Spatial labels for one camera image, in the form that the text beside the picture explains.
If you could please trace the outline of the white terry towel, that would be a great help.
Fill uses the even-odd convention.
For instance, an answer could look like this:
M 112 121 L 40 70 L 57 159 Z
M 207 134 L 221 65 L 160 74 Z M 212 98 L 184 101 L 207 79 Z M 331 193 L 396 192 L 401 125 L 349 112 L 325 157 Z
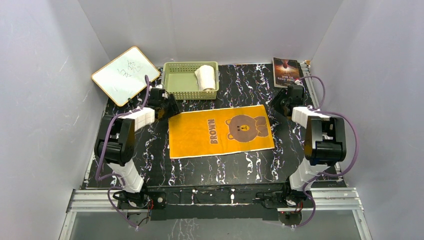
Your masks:
M 210 65 L 202 65 L 194 72 L 199 91 L 216 90 L 215 69 Z

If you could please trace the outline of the orange brown towel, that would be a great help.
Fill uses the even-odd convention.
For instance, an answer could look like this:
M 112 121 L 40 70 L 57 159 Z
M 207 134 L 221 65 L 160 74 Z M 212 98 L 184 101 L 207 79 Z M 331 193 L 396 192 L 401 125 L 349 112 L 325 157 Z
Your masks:
M 274 149 L 264 105 L 188 111 L 168 121 L 172 159 Z

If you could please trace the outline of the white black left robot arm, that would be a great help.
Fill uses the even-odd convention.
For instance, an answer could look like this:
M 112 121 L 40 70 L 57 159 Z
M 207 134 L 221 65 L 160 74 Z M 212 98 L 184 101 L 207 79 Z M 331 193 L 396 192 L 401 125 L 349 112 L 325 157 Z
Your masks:
M 144 179 L 136 169 L 133 155 L 136 145 L 136 132 L 181 113 L 176 97 L 163 88 L 150 87 L 144 103 L 135 109 L 117 115 L 104 115 L 94 145 L 94 153 L 99 158 L 99 166 L 106 163 L 111 175 L 116 177 L 122 190 L 131 193 L 130 202 L 137 208 L 149 203 L 149 194 L 143 191 Z

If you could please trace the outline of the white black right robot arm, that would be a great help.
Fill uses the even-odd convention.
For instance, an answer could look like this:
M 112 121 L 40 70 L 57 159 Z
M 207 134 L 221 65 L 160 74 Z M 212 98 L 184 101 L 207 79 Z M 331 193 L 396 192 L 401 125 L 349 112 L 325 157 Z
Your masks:
M 281 89 L 269 104 L 277 113 L 305 128 L 304 158 L 288 178 L 290 188 L 281 194 L 282 202 L 288 207 L 295 207 L 301 201 L 300 192 L 311 188 L 313 178 L 344 161 L 347 154 L 345 120 L 308 108 L 304 97 L 304 87 L 292 84 Z

